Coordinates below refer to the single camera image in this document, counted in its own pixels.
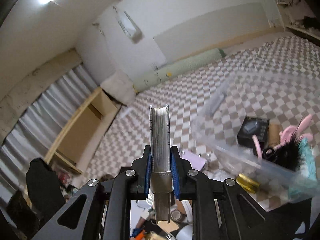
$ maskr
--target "ceiling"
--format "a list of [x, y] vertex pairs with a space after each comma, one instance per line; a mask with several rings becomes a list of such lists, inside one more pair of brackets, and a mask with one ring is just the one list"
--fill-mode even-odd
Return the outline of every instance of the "ceiling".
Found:
[[0, 100], [35, 68], [75, 46], [117, 0], [18, 0], [0, 27]]

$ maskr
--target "triangular cutout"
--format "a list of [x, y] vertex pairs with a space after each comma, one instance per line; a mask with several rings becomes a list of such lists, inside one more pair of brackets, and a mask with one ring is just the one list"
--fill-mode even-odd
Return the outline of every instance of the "triangular cutout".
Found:
[[70, 229], [76, 229], [86, 199], [86, 195], [79, 196], [78, 199], [58, 218], [58, 224]]
[[262, 215], [250, 204], [250, 202], [243, 195], [238, 195], [237, 199], [248, 228], [257, 226], [265, 221]]

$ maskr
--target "black fluffy object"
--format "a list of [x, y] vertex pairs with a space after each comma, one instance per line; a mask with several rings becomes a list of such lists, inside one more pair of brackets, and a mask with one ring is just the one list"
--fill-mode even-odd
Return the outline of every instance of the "black fluffy object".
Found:
[[272, 148], [264, 149], [262, 158], [278, 164], [291, 171], [297, 171], [302, 164], [301, 152], [299, 151], [301, 139], [293, 134], [290, 141], [274, 150]]

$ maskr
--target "pink bunny ears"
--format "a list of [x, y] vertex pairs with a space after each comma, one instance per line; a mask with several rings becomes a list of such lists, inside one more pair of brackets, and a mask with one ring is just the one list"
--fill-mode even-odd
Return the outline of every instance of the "pink bunny ears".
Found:
[[[310, 125], [312, 120], [312, 114], [308, 114], [305, 118], [303, 118], [300, 122], [300, 124], [297, 126], [295, 125], [290, 125], [286, 129], [284, 129], [283, 132], [280, 132], [280, 144], [276, 145], [274, 148], [277, 149], [284, 145], [286, 142], [290, 141], [290, 138], [294, 133], [296, 133], [297, 138], [303, 139], [307, 138], [308, 142], [313, 140], [313, 135], [311, 133], [304, 133], [300, 135], [308, 126]], [[257, 154], [258, 154], [258, 159], [262, 159], [262, 151], [260, 148], [260, 143], [258, 141], [258, 138], [256, 135], [252, 135], [252, 140], [254, 142], [254, 146], [256, 147]]]

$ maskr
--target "metal screw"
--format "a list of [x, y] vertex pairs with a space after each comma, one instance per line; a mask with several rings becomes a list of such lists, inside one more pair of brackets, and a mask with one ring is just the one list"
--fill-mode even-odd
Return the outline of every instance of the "metal screw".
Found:
[[228, 186], [234, 186], [236, 184], [236, 182], [233, 179], [227, 179], [226, 180], [226, 184]]
[[127, 170], [127, 171], [125, 172], [125, 174], [126, 174], [127, 176], [134, 176], [134, 175], [136, 174], [136, 172], [135, 172], [134, 170]]
[[190, 176], [198, 175], [198, 171], [197, 170], [189, 170], [188, 173], [189, 173]]
[[88, 184], [89, 184], [90, 187], [94, 187], [94, 186], [96, 186], [98, 184], [98, 180], [97, 179], [90, 179], [88, 181]]

